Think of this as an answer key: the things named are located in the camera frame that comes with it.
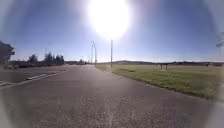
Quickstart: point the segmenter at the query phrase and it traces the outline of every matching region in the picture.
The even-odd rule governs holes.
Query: green grass field
[[[184,94],[212,99],[221,83],[222,67],[98,64],[97,68]]]

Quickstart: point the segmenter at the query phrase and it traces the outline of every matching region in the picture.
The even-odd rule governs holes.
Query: sun
[[[129,10],[124,0],[91,0],[89,16],[104,39],[118,39],[129,26]]]

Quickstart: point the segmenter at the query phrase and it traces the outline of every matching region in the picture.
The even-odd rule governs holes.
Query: utility pole
[[[112,67],[113,63],[113,40],[111,40],[111,62],[110,62],[110,67]]]
[[[96,66],[96,63],[97,63],[97,50],[96,50],[96,45],[95,45],[94,41],[91,41],[91,43],[92,43],[92,46],[95,49],[95,66]]]

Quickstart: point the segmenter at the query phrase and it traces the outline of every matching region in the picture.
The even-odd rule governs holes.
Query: asphalt road
[[[52,74],[63,70],[70,70],[74,66],[52,66],[52,67],[35,67],[35,68],[21,68],[21,69],[1,69],[0,81],[19,83],[25,81],[29,77],[38,76],[42,74]]]
[[[200,128],[212,105],[81,66],[0,89],[0,127]]]

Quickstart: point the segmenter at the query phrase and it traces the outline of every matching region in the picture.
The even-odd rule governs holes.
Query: blue sky
[[[221,49],[215,47],[217,35],[224,28],[224,15],[220,16],[224,11],[218,0],[126,1],[130,26],[114,41],[114,60],[223,61]],[[0,40],[15,48],[12,59],[37,54],[40,60],[45,50],[62,54],[66,60],[87,60],[90,41],[94,40],[98,61],[109,61],[110,43],[91,26],[88,2],[3,0]]]

